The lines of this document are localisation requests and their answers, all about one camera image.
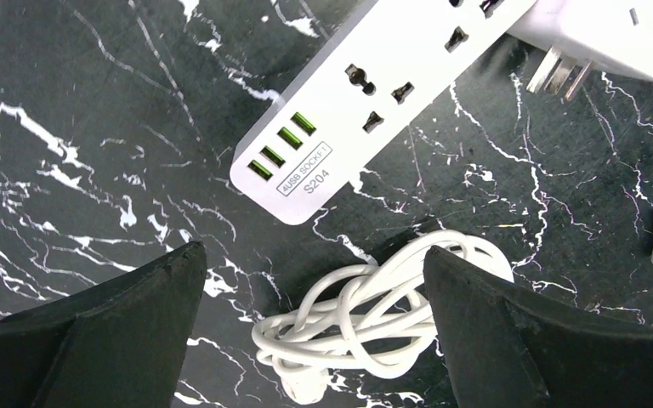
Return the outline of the white multi-socket adapter plug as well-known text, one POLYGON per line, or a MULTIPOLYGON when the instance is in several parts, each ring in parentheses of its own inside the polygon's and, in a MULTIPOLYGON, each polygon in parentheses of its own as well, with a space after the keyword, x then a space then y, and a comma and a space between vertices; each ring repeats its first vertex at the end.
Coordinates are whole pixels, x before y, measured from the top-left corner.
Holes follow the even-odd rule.
POLYGON ((653 82, 653 0, 537 1, 508 34, 546 53, 533 94, 571 101, 591 71, 653 82))

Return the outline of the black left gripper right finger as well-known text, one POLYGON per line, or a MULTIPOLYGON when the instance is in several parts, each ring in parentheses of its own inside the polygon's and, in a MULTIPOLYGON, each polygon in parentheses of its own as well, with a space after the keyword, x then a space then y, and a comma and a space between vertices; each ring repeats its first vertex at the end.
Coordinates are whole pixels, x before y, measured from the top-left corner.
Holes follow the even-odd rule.
POLYGON ((563 304, 437 246, 423 275, 461 407, 653 407, 653 326, 563 304))

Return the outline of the white power strip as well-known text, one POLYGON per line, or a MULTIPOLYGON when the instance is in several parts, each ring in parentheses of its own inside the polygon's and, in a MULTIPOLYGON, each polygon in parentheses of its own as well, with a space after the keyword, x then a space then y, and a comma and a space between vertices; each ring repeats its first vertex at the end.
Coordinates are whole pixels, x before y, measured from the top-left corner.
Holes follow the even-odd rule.
POLYGON ((284 224, 306 222, 530 8, 361 3, 238 143, 231 183, 284 224))

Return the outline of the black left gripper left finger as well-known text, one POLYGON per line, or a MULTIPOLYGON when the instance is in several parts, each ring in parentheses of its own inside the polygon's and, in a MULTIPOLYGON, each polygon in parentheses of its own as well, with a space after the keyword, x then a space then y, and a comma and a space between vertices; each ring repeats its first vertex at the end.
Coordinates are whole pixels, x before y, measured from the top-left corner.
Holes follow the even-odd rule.
POLYGON ((191 241, 0 320, 0 407, 168 407, 207 274, 191 241))

